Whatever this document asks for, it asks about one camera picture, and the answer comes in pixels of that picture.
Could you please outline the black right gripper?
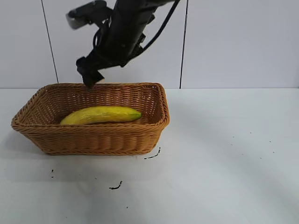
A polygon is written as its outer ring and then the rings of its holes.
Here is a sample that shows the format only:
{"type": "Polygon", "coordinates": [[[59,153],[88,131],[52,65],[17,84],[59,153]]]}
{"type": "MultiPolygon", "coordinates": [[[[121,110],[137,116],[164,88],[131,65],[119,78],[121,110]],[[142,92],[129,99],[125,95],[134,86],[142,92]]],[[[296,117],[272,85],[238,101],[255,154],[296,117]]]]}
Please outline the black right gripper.
{"type": "Polygon", "coordinates": [[[149,0],[116,1],[109,29],[100,45],[87,57],[76,60],[77,72],[88,89],[105,79],[97,70],[123,67],[129,61],[155,10],[156,3],[149,0]]]}

